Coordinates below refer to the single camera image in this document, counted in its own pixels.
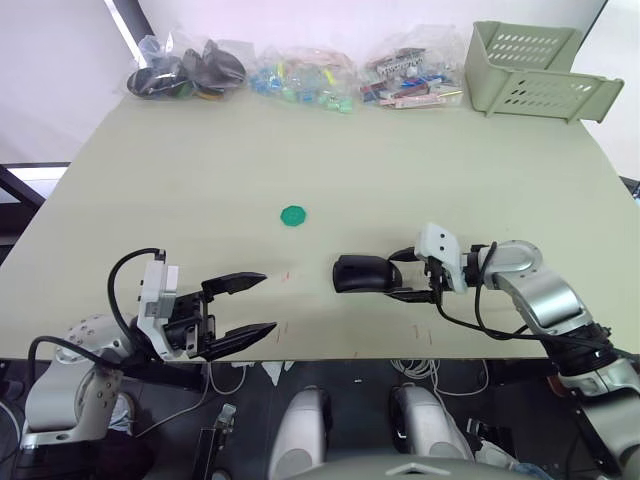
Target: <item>clear plastic bag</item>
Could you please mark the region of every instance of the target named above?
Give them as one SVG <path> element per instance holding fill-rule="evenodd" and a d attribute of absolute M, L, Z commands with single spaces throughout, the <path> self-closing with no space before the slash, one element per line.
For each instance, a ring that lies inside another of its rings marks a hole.
<path fill-rule="evenodd" d="M 267 49 L 249 76 L 255 92 L 341 113 L 353 111 L 356 70 L 349 58 L 331 50 Z"/>
<path fill-rule="evenodd" d="M 144 37 L 138 44 L 137 69 L 127 80 L 129 91 L 145 99 L 196 95 L 211 100 L 242 85 L 246 70 L 235 55 L 211 39 L 201 42 L 201 48 L 189 46 L 195 43 L 175 33 L 164 44 L 154 36 Z"/>
<path fill-rule="evenodd" d="M 465 51 L 454 27 L 420 25 L 374 52 L 358 75 L 363 102 L 398 109 L 460 104 Z"/>

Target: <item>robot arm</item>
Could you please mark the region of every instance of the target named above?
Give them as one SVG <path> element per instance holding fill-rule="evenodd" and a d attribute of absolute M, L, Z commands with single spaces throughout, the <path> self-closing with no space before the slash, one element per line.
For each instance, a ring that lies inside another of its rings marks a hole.
<path fill-rule="evenodd" d="M 64 338 L 108 365 L 122 368 L 97 365 L 62 346 L 55 349 L 50 367 L 27 397 L 14 478 L 89 478 L 98 458 L 96 441 L 107 432 L 123 370 L 152 360 L 131 339 L 150 344 L 162 360 L 186 353 L 189 358 L 211 361 L 241 351 L 264 338 L 276 324 L 247 325 L 216 338 L 208 304 L 215 295 L 246 290 L 264 279 L 258 273 L 236 273 L 202 282 L 201 291 L 178 297 L 178 267 L 166 265 L 164 255 L 149 261 L 138 317 L 124 319 L 134 328 L 123 331 L 115 321 L 120 314 L 114 312 L 82 320 Z"/>
<path fill-rule="evenodd" d="M 403 287 L 392 261 L 423 261 L 431 288 Z M 343 255 L 334 265 L 333 281 L 339 293 L 382 292 L 440 308 L 444 291 L 462 294 L 481 285 L 504 291 L 533 335 L 470 326 L 500 334 L 502 340 L 539 340 L 558 368 L 560 381 L 578 400 L 576 419 L 591 439 L 596 462 L 608 473 L 627 470 L 629 478 L 640 478 L 640 378 L 609 342 L 609 330 L 593 322 L 576 292 L 544 265 L 534 245 L 512 240 L 491 247 L 474 245 L 463 253 L 455 235 L 429 224 L 415 247 L 389 260 Z"/>

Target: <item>plastic storage basket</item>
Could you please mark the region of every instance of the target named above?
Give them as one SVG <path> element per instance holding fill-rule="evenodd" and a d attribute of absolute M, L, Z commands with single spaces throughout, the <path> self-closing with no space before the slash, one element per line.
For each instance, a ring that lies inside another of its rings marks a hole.
<path fill-rule="evenodd" d="M 475 22 L 465 63 L 473 108 L 601 122 L 624 82 L 569 73 L 581 38 L 573 28 Z"/>

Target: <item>beige tabletop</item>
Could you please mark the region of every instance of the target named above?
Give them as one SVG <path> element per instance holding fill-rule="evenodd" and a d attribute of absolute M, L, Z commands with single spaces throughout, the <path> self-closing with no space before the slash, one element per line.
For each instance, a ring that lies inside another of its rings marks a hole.
<path fill-rule="evenodd" d="M 306 222 L 284 226 L 288 205 Z M 98 128 L 0 267 L 0 357 L 108 311 L 113 263 L 167 250 L 180 292 L 237 271 L 268 280 L 210 311 L 219 332 L 278 322 L 235 359 L 538 357 L 537 342 L 494 341 L 432 305 L 338 295 L 340 254 L 386 256 L 436 222 L 472 243 L 528 240 L 573 286 L 616 346 L 640 350 L 640 209 L 582 125 L 447 111 L 360 108 L 340 115 L 240 92 L 230 101 L 126 98 Z M 119 276 L 135 313 L 144 259 Z M 409 277 L 420 279 L 419 270 Z M 445 297 L 472 321 L 472 294 Z M 522 321 L 486 292 L 487 324 Z M 47 356 L 50 351 L 42 350 Z"/>

